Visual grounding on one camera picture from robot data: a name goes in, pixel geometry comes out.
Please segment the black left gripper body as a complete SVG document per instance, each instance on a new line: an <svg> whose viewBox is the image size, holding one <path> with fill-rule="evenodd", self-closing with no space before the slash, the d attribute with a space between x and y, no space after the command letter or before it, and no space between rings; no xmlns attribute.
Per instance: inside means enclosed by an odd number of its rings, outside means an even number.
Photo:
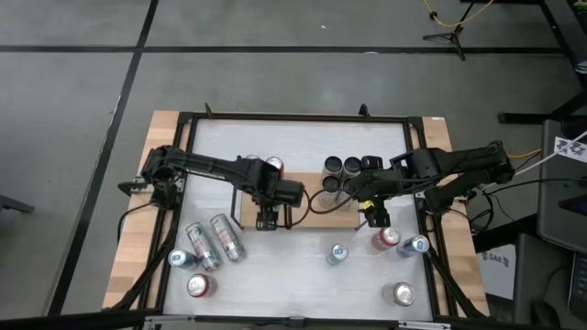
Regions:
<svg viewBox="0 0 587 330"><path fill-rule="evenodd" d="M299 207L304 195L305 187L299 181L272 181L252 194L252 199L263 207L282 204Z"/></svg>

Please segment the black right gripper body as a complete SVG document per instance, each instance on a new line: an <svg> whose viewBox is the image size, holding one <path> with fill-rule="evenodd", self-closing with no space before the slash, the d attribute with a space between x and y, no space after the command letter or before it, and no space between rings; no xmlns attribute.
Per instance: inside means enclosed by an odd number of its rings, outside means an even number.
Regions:
<svg viewBox="0 0 587 330"><path fill-rule="evenodd" d="M353 199L359 203L403 194L404 187L395 171L366 171L352 179Z"/></svg>

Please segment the blue silver Red Bull can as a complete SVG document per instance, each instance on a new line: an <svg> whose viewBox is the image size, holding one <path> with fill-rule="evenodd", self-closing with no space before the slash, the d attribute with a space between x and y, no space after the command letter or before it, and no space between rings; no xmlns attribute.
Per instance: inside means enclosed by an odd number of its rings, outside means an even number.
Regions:
<svg viewBox="0 0 587 330"><path fill-rule="evenodd" d="M330 265L338 265L342 263L349 254L349 250L346 245L337 243L333 245L327 252L326 260Z"/></svg>
<svg viewBox="0 0 587 330"><path fill-rule="evenodd" d="M430 248L428 239L423 235L407 238L397 246L397 253L402 258L411 258L426 253Z"/></svg>
<svg viewBox="0 0 587 330"><path fill-rule="evenodd" d="M182 270L195 270L198 266L196 256L184 249L174 249L168 255L168 262L172 267Z"/></svg>

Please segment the tall silver can red print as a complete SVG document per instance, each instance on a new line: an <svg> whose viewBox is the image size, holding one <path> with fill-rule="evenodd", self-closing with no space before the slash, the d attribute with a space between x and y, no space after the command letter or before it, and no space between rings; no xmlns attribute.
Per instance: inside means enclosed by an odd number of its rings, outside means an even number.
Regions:
<svg viewBox="0 0 587 330"><path fill-rule="evenodd" d="M217 214L211 218L210 225L231 262L240 262L245 258L245 249L224 214Z"/></svg>

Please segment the wooden board tray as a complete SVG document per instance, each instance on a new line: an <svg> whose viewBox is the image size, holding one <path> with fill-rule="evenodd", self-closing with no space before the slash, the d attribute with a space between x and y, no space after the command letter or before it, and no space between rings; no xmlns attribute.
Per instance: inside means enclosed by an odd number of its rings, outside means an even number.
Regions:
<svg viewBox="0 0 587 330"><path fill-rule="evenodd" d="M309 195L317 192L321 185L319 179L321 174L317 172L286 172L284 174L286 180L301 182ZM236 191L238 196L235 201L235 215L240 224L245 228L256 229L256 218L260 208L253 202L252 197L243 192ZM304 215L307 208L307 200L303 198L302 204L299 208L291 208L285 206L277 206L278 212L277 225L279 228L285 226L285 218L288 218L288 223L294 224L299 221ZM363 214L358 210L360 205L355 201L349 201L348 204L342 206L336 211L329 214L315 214L309 212L305 219L295 225L293 229L307 227L307 228L355 228L364 220Z"/></svg>

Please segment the tall silver can teal palm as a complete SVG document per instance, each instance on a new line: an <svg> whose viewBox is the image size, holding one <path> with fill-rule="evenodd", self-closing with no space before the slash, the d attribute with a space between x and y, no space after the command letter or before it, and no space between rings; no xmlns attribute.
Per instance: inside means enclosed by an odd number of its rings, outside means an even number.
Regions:
<svg viewBox="0 0 587 330"><path fill-rule="evenodd" d="M200 222L195 222L188 225L185 232L202 267L208 272L219 269L221 266L220 257L205 231L205 227Z"/></svg>

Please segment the grey cabinet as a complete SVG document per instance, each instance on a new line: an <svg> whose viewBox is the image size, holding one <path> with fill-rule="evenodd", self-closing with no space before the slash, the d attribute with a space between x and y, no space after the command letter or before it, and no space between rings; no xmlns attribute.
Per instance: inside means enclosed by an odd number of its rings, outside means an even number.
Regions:
<svg viewBox="0 0 587 330"><path fill-rule="evenodd" d="M567 299L573 254L526 234L518 236L515 253L514 321L571 325Z"/></svg>

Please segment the black tripod stand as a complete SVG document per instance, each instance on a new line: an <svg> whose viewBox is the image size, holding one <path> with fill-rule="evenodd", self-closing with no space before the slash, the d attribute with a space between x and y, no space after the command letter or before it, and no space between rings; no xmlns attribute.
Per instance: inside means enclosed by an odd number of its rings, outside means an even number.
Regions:
<svg viewBox="0 0 587 330"><path fill-rule="evenodd" d="M460 44L460 33L463 30L463 23L469 18L469 13L473 8L473 2L469 2L469 6L467 7L466 11L460 18L460 22L450 31L450 32L443 32L437 34L429 34L424 35L422 40L425 41L432 41L432 40L445 40L449 44L453 45L455 50L457 51L457 55L461 61L465 61L466 57L463 51L463 48Z"/></svg>

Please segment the grey desk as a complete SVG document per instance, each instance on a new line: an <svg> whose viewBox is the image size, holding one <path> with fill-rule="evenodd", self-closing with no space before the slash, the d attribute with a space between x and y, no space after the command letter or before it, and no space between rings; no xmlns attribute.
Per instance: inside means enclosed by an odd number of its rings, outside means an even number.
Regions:
<svg viewBox="0 0 587 330"><path fill-rule="evenodd" d="M537 232L587 254L587 163L557 155L539 166Z"/></svg>

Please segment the printed white paper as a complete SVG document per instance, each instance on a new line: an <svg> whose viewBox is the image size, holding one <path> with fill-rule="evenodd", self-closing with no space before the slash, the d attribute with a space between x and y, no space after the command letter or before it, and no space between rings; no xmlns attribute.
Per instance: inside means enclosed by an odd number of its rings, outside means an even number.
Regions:
<svg viewBox="0 0 587 330"><path fill-rule="evenodd" d="M587 144L555 137L553 152L563 157L587 163Z"/></svg>

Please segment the black stand foot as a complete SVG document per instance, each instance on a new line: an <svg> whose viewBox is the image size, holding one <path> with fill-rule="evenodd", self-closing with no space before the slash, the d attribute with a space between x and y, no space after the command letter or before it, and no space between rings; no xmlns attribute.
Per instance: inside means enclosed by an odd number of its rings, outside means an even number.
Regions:
<svg viewBox="0 0 587 330"><path fill-rule="evenodd" d="M31 214L35 207L0 194L0 211L14 210L23 214Z"/></svg>

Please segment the black aluminium table frame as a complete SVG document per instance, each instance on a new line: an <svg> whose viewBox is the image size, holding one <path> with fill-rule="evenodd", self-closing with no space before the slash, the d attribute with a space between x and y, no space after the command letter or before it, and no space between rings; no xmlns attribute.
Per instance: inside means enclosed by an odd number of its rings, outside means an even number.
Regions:
<svg viewBox="0 0 587 330"><path fill-rule="evenodd" d="M293 225L273 231L243 228L236 219L238 196L230 183L192 174L180 174L154 189L155 212L170 220L167 232L155 232L156 253L119 302L98 313L52 314L44 317L0 321L0 330L114 330L166 321L235 322L308 326L321 324L375 325L417 328L438 319L436 273L448 278L434 250L411 258L389 252L372 255L367 251L377 228L364 220L355 228L294 229L309 212L326 215L341 208L325 209L317 196L323 191L324 161L337 156L361 159L379 157L382 166L390 159L415 149L406 118L368 115L292 115L263 113L182 113L178 136L170 146L187 153L222 160L236 160L249 154L262 160L279 157L286 172L317 172L321 188L303 198L307 208ZM404 237L421 234L426 223L420 217L416 194L384 202L391 225L401 228ZM167 263L176 246L188 246L185 228L207 222L214 212L226 211L238 227L245 246L240 262L223 259L210 272L216 292L193 298L186 290L191 272L173 269ZM348 257L338 265L327 263L330 248L342 243ZM410 306L387 303L382 287L407 282L415 291Z"/></svg>

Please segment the black desk frame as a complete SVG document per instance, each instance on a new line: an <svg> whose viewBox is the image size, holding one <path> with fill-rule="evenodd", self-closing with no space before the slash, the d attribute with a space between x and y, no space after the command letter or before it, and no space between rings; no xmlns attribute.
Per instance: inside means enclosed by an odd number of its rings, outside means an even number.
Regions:
<svg viewBox="0 0 587 330"><path fill-rule="evenodd" d="M539 6L549 28L559 45L562 55L568 60L572 67L575 67L577 56L571 49L570 43L565 39L562 29L559 26L554 14L549 9L546 0L497 0L500 3ZM497 120L503 125L541 125L544 121L561 121L569 118L576 118L575 113L584 106L587 106L587 78L582 78L576 73L580 81L581 90L564 104L560 105L548 114L523 114L523 113L499 113Z"/></svg>

